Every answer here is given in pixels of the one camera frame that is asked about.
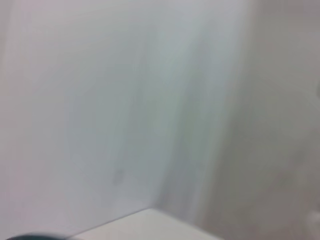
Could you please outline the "dark teal insulated lunch bag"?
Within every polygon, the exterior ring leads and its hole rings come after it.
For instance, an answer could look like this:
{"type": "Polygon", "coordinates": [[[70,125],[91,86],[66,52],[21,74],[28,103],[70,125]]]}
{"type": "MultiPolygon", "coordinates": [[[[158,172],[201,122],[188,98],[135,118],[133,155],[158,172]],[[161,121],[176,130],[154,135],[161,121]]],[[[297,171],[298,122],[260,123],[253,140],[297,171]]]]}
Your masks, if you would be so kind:
{"type": "Polygon", "coordinates": [[[25,233],[7,238],[6,240],[74,240],[61,234],[52,233],[25,233]]]}

